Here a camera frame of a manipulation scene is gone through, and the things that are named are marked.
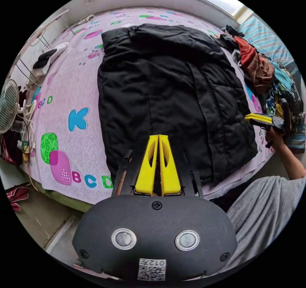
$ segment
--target pink bedsheet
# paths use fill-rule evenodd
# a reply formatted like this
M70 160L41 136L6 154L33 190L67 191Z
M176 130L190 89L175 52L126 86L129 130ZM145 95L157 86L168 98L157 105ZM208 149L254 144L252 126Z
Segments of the pink bedsheet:
M95 204L111 195L112 183L106 165L98 113L97 71L103 59L104 31L153 23L184 25L206 34L222 33L213 24L181 12L157 8L127 8L108 11L91 21L66 30L52 45L69 42L51 65L41 89L36 91L35 149L31 152L30 172L47 190ZM241 80L251 112L260 112L259 101L245 86L239 67L224 50ZM206 185L207 199L222 196L229 189L251 178L272 156L265 148L265 132L255 127L258 154L218 186Z

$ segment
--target gray sleeve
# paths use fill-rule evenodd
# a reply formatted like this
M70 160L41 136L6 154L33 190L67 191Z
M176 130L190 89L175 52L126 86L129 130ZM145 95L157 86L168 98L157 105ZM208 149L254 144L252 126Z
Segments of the gray sleeve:
M305 184L306 178L288 181L270 176L249 185L228 210L238 247L218 273L244 263L271 244L296 209Z

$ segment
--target person's arm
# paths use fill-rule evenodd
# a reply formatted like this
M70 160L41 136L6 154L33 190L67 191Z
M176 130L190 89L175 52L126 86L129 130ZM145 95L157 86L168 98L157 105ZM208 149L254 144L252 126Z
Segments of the person's arm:
M271 129L266 133L266 141L271 142L271 146L280 156L290 180L306 177L306 169L285 145L281 134Z

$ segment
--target sticker label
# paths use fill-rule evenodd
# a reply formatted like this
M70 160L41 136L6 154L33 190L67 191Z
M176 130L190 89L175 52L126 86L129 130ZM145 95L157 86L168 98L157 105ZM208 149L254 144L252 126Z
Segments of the sticker label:
M162 282L166 278L165 259L139 259L138 280Z

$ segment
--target brown cloth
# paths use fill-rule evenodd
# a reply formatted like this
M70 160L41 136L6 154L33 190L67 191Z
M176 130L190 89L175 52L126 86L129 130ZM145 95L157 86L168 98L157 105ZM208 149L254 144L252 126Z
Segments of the brown cloth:
M247 68L257 94L266 93L274 79L274 66L261 53L254 56Z

